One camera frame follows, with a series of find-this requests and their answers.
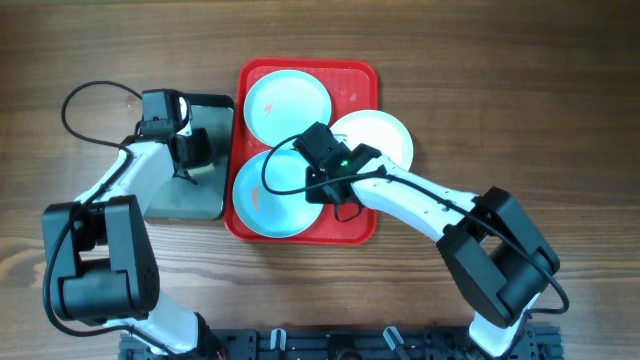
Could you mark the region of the white plate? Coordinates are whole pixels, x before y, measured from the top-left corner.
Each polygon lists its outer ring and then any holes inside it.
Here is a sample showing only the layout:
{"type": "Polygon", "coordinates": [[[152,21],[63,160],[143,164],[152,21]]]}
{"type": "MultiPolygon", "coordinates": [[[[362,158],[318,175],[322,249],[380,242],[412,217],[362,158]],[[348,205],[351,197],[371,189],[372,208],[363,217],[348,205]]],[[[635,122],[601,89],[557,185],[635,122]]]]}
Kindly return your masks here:
{"type": "Polygon", "coordinates": [[[366,144],[380,150],[404,170],[409,170],[413,163],[414,145],[409,131],[401,121],[386,112],[355,111],[337,120],[330,130],[350,150],[366,144]]]}

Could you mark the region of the green yellow sponge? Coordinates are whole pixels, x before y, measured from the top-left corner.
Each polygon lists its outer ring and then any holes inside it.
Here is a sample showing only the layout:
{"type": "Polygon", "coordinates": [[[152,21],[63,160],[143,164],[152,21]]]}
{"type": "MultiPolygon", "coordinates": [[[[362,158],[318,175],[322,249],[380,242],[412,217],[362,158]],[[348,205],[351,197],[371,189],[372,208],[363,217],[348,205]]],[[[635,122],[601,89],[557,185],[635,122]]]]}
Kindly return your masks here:
{"type": "Polygon", "coordinates": [[[199,176],[199,175],[203,175],[203,174],[212,172],[214,170],[215,170],[215,165],[214,165],[213,162],[211,162],[211,163],[209,163],[207,165],[203,165],[203,166],[187,169],[186,173],[191,177],[195,177],[195,176],[199,176]]]}

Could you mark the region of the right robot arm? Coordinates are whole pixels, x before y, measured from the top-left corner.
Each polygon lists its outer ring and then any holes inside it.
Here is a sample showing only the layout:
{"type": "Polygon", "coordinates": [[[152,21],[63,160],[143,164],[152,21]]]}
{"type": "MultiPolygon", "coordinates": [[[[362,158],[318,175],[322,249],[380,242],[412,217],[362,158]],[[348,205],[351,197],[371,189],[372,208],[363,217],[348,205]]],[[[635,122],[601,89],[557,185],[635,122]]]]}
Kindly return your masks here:
{"type": "Polygon", "coordinates": [[[352,202],[387,213],[432,240],[475,315],[471,340],[482,352],[506,356],[534,303],[557,288],[560,260],[518,201],[498,187],[477,195],[410,173],[371,146],[298,145],[308,162],[313,201],[352,202]]]}

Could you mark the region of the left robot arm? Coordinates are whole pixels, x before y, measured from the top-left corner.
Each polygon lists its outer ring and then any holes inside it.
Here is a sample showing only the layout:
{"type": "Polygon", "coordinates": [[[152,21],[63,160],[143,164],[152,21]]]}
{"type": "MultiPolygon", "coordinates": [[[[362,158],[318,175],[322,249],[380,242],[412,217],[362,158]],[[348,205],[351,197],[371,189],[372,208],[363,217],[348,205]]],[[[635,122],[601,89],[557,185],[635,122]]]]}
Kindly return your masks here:
{"type": "Polygon", "coordinates": [[[159,189],[197,162],[194,135],[130,136],[89,191],[42,215],[49,322],[74,337],[125,332],[170,359],[222,359],[224,347],[202,316],[160,289],[143,219],[159,189]]]}

